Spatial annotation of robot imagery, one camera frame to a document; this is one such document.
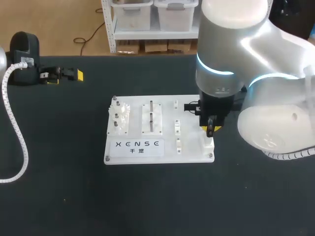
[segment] wooden floor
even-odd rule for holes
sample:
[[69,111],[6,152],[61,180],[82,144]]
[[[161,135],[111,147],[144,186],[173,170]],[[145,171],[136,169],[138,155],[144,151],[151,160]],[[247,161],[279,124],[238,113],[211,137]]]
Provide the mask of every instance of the wooden floor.
[[[2,0],[0,4],[0,45],[9,50],[14,33],[35,34],[42,56],[80,55],[80,44],[73,39],[88,39],[103,22],[100,0]],[[86,44],[83,55],[109,55],[105,26]]]

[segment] cable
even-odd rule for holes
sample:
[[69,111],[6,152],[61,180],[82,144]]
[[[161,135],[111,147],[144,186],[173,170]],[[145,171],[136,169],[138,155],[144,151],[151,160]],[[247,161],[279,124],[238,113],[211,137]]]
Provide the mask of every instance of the cable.
[[[103,9],[102,8],[98,8],[95,10],[95,13],[103,13]],[[85,38],[81,38],[81,37],[78,37],[78,38],[75,38],[73,39],[73,42],[74,43],[83,43],[82,47],[81,47],[81,52],[80,52],[80,56],[82,56],[82,52],[83,52],[83,48],[85,47],[85,44],[87,42],[89,42],[93,37],[94,35],[96,34],[96,32],[105,24],[105,22],[103,22],[95,31],[94,33],[92,34],[92,36],[86,40]]]
[[[191,104],[191,103],[193,103],[193,102],[198,102],[198,101],[192,101],[192,102],[190,102],[189,104]],[[196,113],[193,113],[193,112],[191,112],[191,111],[189,111],[190,113],[192,113],[192,114],[196,114]]]
[[28,64],[26,62],[20,62],[17,64],[12,64],[6,70],[6,72],[3,76],[3,80],[2,80],[2,97],[3,97],[3,101],[4,101],[4,106],[5,106],[6,112],[8,113],[8,116],[10,118],[10,121],[12,123],[12,126],[14,128],[14,131],[15,131],[15,133],[18,136],[18,139],[20,141],[21,148],[23,150],[24,161],[23,161],[23,166],[22,166],[20,172],[16,176],[14,176],[12,178],[7,178],[7,179],[0,179],[0,183],[10,183],[10,182],[16,181],[18,178],[20,178],[24,174],[24,172],[28,166],[28,163],[29,163],[28,148],[26,147],[26,143],[24,141],[23,135],[20,131],[18,123],[16,122],[15,117],[13,115],[13,112],[11,110],[11,106],[10,106],[10,102],[9,102],[9,98],[8,98],[8,92],[7,92],[8,80],[9,80],[11,73],[16,69],[27,68],[27,67],[28,67]]
[[280,160],[280,161],[287,161],[287,160],[294,160],[299,159],[302,157],[312,156],[315,154],[315,148],[310,148],[303,151],[287,153],[287,154],[280,154],[280,153],[272,153],[267,151],[262,151],[265,155],[269,156],[270,158]]

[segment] black tabletop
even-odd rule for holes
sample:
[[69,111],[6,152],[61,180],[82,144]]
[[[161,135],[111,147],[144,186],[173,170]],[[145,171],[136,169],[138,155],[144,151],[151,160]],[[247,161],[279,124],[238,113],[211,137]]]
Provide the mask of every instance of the black tabletop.
[[[312,236],[315,158],[276,161],[230,114],[215,162],[105,166],[113,95],[197,94],[194,56],[43,58],[85,81],[8,88],[29,149],[26,173],[0,185],[0,235]],[[23,156],[0,104],[0,177]]]

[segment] white storage bin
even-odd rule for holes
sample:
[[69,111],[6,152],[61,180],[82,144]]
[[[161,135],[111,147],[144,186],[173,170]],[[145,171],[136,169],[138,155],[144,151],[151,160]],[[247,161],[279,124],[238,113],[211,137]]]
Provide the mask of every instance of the white storage bin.
[[111,6],[117,17],[116,27],[125,31],[150,30],[152,4],[153,0],[145,0],[144,3],[124,4],[111,1]]
[[198,0],[154,0],[161,31],[190,31]]

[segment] black power cord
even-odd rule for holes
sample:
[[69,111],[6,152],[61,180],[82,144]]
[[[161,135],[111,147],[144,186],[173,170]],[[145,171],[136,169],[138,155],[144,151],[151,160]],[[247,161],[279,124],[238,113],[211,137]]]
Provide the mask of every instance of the black power cord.
[[[98,9],[95,10],[95,13],[103,13],[103,9],[102,9],[102,8],[98,8]],[[86,40],[85,38],[81,38],[81,37],[78,37],[78,38],[73,39],[73,42],[74,42],[74,43],[82,43],[82,44],[83,44],[82,47],[81,47],[80,56],[82,56],[82,52],[83,52],[83,48],[84,48],[85,44],[86,44],[87,42],[89,42],[89,41],[94,37],[94,35],[96,34],[96,32],[97,32],[104,24],[105,24],[105,22],[103,22],[103,23],[94,31],[94,33],[92,34],[92,36],[91,36],[88,40]]]

